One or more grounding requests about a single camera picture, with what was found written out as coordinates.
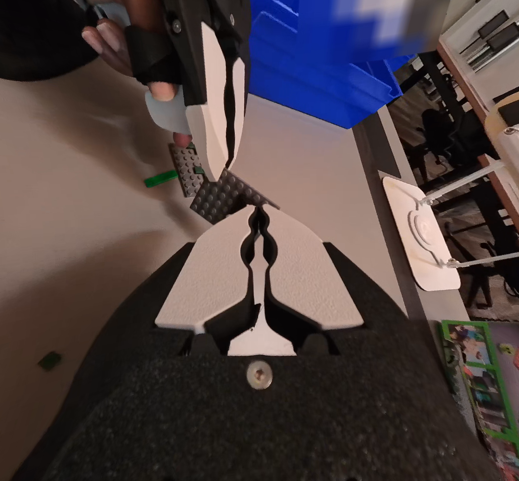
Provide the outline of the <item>brown-edged white table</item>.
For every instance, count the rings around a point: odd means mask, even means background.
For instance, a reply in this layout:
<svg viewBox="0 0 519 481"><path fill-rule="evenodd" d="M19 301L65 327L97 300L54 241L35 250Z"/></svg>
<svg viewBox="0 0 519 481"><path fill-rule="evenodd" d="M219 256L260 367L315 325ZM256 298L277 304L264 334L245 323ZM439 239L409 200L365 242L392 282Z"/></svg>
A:
<svg viewBox="0 0 519 481"><path fill-rule="evenodd" d="M491 98L486 98L483 92L477 89L477 81L475 72L469 68L469 66L456 58L455 53L451 51L443 40L438 43L438 54L442 58L445 67L449 70L451 75L464 93L465 98L468 100L473 111L477 114L477 117L482 122L483 127L486 117L489 111L497 104ZM503 162L499 156L497 159L490 157L487 154L479 156L478 161L483 167L483 171L487 171L490 185L497 194L503 208L506 210L507 215L511 219L513 226L518 230L518 210L516 210L512 203L510 186L506 181L507 176L504 179L498 174L503 167Z"/></svg>

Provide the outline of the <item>black office chair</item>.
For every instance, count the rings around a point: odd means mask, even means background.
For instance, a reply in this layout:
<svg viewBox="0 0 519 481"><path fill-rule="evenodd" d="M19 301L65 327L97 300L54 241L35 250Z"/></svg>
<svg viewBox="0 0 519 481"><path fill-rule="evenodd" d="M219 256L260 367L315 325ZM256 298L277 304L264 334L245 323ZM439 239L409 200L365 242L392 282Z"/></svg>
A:
<svg viewBox="0 0 519 481"><path fill-rule="evenodd" d="M421 114L425 145L437 158L453 168L471 166L480 155L494 153L483 124L473 110L452 121L446 111L426 109Z"/></svg>

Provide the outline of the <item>small green lego tile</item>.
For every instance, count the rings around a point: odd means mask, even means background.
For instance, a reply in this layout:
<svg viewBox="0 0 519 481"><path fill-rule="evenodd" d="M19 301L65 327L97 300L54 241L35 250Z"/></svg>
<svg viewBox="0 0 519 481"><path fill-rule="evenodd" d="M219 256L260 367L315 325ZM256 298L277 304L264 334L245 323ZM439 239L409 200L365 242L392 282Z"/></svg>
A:
<svg viewBox="0 0 519 481"><path fill-rule="evenodd" d="M56 351L50 351L44 355L37 365L45 372L50 372L62 362L62 355Z"/></svg>

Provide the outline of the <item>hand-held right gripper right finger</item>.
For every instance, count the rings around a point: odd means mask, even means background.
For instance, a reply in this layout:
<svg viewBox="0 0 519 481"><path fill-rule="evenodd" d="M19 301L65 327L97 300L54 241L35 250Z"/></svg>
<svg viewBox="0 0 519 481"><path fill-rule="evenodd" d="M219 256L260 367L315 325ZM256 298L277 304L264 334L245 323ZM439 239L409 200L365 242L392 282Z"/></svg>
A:
<svg viewBox="0 0 519 481"><path fill-rule="evenodd" d="M266 323L300 352L309 336L364 325L325 243L311 229L271 205L262 206Z"/></svg>

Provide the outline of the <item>wood-rimmed panel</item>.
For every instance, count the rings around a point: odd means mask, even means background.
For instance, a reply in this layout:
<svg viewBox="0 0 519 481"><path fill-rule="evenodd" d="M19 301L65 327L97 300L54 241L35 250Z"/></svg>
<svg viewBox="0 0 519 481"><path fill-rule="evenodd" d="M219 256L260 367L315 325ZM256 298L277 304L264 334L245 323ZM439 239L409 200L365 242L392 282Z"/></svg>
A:
<svg viewBox="0 0 519 481"><path fill-rule="evenodd" d="M511 117L518 121L518 92L505 97L489 111L484 128L503 162L498 174L502 179L507 176L512 203L518 210L518 123L509 125L503 118L501 110L505 107L511 107Z"/></svg>

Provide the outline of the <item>white stand base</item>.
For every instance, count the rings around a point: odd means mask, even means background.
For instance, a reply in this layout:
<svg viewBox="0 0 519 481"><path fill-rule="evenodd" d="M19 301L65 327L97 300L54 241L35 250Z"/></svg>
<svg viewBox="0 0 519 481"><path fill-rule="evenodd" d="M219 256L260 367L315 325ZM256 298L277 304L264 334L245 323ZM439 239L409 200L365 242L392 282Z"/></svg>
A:
<svg viewBox="0 0 519 481"><path fill-rule="evenodd" d="M431 207L436 199L447 193L504 169L506 167L502 160L491 160L482 169L428 194L417 186L390 176L383 177L382 186L412 275L422 290L457 290L461 285L458 269L518 258L518 252L512 252L497 257L458 262L450 254Z"/></svg>

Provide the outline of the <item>colourful lego box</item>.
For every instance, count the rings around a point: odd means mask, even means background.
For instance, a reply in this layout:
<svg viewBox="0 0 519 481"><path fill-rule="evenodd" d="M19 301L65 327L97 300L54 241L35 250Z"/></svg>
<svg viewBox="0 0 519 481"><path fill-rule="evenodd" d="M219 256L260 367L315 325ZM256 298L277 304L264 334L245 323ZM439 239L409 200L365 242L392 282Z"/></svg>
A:
<svg viewBox="0 0 519 481"><path fill-rule="evenodd" d="M447 378L503 480L518 480L518 322L438 323Z"/></svg>

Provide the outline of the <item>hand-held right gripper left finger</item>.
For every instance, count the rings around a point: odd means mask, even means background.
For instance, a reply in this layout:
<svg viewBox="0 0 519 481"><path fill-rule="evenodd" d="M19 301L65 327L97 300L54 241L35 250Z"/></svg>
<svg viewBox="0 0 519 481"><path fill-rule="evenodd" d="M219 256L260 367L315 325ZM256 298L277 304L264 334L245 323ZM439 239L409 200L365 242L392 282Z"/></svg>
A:
<svg viewBox="0 0 519 481"><path fill-rule="evenodd" d="M227 355L231 341L255 326L260 306L250 262L257 213L247 205L196 240L159 310L157 327L208 334Z"/></svg>

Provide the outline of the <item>silver metal rails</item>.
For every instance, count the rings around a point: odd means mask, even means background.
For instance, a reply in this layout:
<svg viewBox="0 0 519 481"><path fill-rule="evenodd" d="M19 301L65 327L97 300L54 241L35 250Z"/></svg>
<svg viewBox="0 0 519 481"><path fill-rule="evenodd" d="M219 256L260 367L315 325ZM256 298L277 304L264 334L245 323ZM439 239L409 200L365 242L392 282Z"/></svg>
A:
<svg viewBox="0 0 519 481"><path fill-rule="evenodd" d="M477 30L475 39L460 56L478 72L518 44L518 14L509 16L501 10Z"/></svg>

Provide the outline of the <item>long green lego tile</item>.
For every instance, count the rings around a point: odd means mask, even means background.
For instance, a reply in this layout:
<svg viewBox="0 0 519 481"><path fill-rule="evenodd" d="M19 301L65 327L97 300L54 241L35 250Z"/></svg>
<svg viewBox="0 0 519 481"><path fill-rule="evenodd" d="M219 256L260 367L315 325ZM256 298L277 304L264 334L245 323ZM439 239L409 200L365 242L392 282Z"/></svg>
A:
<svg viewBox="0 0 519 481"><path fill-rule="evenodd" d="M172 169L144 179L144 185L150 189L178 178L178 173Z"/></svg>

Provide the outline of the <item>large dark grey lego plate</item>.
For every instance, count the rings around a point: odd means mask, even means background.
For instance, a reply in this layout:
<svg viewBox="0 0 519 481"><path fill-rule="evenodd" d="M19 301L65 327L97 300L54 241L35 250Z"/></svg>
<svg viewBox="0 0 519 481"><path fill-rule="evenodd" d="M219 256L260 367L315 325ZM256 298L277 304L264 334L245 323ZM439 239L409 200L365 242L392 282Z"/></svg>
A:
<svg viewBox="0 0 519 481"><path fill-rule="evenodd" d="M224 169L217 181L204 179L190 209L214 225L247 205L271 205L280 209L257 189L230 170Z"/></svg>

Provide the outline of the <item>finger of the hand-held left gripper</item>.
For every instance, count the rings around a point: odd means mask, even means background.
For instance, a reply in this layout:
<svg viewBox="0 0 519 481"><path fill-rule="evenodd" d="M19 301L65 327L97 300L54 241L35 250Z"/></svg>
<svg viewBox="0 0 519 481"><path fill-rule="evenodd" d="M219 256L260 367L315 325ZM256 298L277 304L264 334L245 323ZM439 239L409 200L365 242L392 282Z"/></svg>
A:
<svg viewBox="0 0 519 481"><path fill-rule="evenodd" d="M246 66L240 57L226 61L225 117L228 159L225 167L234 164L240 146L248 97Z"/></svg>
<svg viewBox="0 0 519 481"><path fill-rule="evenodd" d="M228 127L234 128L234 116L225 108L227 66L214 30L201 23L202 56L206 99L186 107L186 118L200 165L210 182L217 182L229 164Z"/></svg>

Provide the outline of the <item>grey lego baseplate build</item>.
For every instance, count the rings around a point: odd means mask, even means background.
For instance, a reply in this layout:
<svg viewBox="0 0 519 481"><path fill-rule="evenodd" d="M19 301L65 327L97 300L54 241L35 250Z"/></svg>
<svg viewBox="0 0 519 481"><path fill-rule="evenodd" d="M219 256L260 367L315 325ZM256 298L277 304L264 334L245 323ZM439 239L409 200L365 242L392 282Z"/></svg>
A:
<svg viewBox="0 0 519 481"><path fill-rule="evenodd" d="M168 147L184 196L195 197L204 182L204 170L194 144L179 147L170 143Z"/></svg>

